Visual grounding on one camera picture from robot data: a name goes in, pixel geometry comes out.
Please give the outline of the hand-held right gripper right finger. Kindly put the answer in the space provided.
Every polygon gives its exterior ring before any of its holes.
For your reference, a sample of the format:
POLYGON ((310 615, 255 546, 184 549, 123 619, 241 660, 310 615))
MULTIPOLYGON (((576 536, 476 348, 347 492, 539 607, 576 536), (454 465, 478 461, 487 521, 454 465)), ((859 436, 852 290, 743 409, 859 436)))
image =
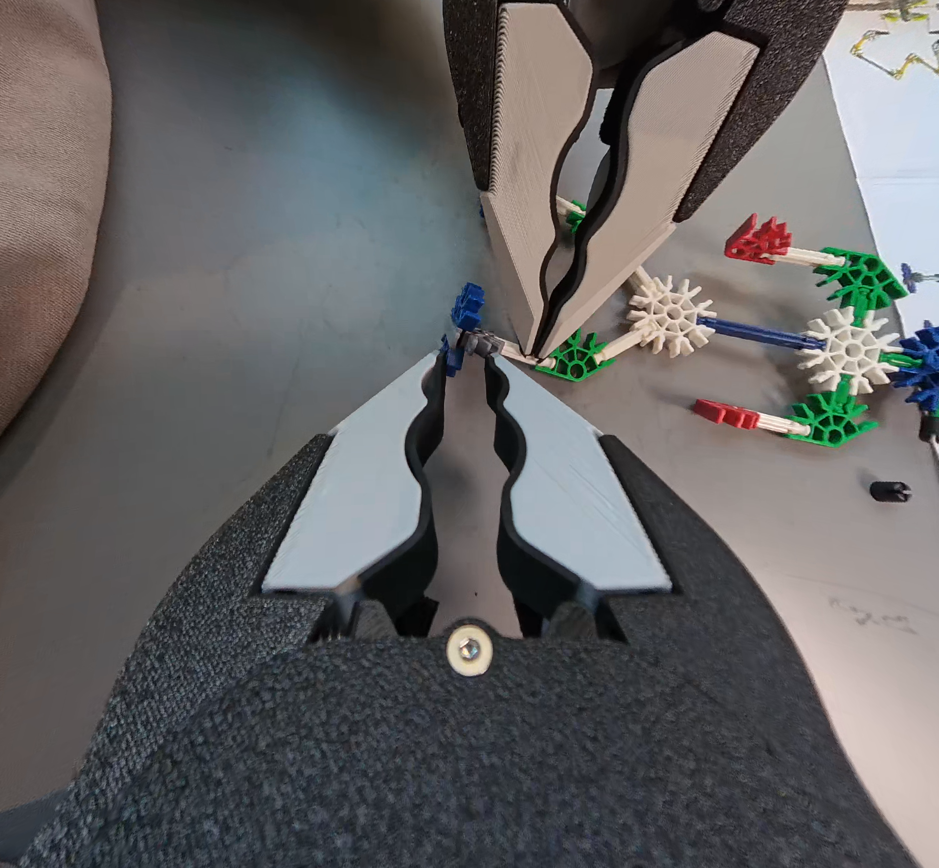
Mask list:
POLYGON ((497 561, 535 616, 609 594, 670 594, 672 580, 601 442, 603 434, 501 356, 485 361, 494 448, 507 471, 497 561))

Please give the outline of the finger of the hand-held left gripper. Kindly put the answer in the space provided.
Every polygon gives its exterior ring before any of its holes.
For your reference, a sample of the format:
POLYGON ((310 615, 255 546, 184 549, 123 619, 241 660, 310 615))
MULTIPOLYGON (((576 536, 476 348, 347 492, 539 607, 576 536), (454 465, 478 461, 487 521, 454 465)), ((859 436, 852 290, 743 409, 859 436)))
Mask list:
POLYGON ((760 54, 711 32, 649 63, 611 101, 614 122, 572 264, 551 296, 535 353, 579 328, 675 228, 674 217, 760 54))
POLYGON ((562 156, 592 96, 593 62, 557 5, 499 8, 488 190, 481 195, 507 310, 524 354, 545 314, 562 156))

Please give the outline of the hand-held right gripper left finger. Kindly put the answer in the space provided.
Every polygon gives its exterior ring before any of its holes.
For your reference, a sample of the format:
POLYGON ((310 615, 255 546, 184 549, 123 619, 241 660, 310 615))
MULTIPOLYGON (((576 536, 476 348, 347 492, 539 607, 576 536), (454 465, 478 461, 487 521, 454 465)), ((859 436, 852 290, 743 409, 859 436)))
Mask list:
POLYGON ((425 465, 444 430, 446 360, 432 351, 329 434, 283 533, 264 594, 323 594, 351 616, 404 616, 425 597, 438 541, 425 465))

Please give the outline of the red toy connector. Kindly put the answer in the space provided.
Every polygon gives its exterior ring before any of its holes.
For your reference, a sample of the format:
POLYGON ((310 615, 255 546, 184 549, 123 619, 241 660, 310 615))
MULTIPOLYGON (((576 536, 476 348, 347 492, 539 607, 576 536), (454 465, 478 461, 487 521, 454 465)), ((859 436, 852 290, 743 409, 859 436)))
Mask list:
POLYGON ((759 412, 731 404, 697 399, 691 410, 713 424, 744 430, 760 428, 759 412))
POLYGON ((758 225, 757 213, 752 213, 726 241, 724 256, 730 259, 773 265, 792 248, 792 233, 786 223, 775 216, 758 225))

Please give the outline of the construction toy figure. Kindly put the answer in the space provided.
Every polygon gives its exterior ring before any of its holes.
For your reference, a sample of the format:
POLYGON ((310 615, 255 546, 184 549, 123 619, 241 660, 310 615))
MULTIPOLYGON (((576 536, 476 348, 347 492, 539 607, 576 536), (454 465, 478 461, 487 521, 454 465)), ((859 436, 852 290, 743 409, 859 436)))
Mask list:
POLYGON ((638 268, 629 279, 635 292, 629 298, 624 335, 600 343, 595 334, 576 332, 544 359, 524 354, 519 345, 501 337, 500 355, 557 378, 584 381, 634 347, 666 352, 675 359, 721 335, 786 348, 801 357, 798 369, 808 373, 808 384, 817 390, 783 416, 760 412, 760 428, 753 430, 837 449, 876 428, 858 399, 890 386, 907 392, 906 402, 919 415, 919 439, 937 454, 937 327, 924 322, 904 338, 882 334, 886 310, 914 293, 918 282, 936 281, 937 275, 912 274, 902 264, 898 279, 877 254, 838 247, 805 250, 792 245, 776 264, 811 270, 819 277, 818 287, 834 287, 828 299, 835 306, 806 322, 800 333, 722 320, 687 279, 676 285, 672 278, 663 280, 638 268))

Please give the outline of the grey desk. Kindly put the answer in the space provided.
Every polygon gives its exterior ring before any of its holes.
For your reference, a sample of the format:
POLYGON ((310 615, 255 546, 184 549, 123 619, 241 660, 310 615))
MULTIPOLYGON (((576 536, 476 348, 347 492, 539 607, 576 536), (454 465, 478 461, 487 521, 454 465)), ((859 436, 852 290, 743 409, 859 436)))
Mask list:
MULTIPOLYGON (((440 0, 98 0, 112 170, 84 308, 2 439, 2 810, 60 790, 167 588, 230 515, 501 292, 440 0)), ((937 866, 937 473, 903 393, 828 451, 717 427, 773 414, 792 351, 724 336, 535 376, 727 541, 803 652, 845 750, 937 866), (907 503, 876 502, 899 481, 907 503)))

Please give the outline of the folded instruction sheet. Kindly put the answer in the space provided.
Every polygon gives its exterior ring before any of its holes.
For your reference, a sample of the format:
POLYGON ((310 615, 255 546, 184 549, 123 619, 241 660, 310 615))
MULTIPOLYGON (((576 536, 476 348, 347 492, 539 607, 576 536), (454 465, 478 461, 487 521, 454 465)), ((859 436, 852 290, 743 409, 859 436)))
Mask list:
POLYGON ((886 356, 894 387, 920 411, 937 457, 937 0, 849 0, 825 62, 876 246, 857 268, 855 323, 894 309, 904 356, 886 356))

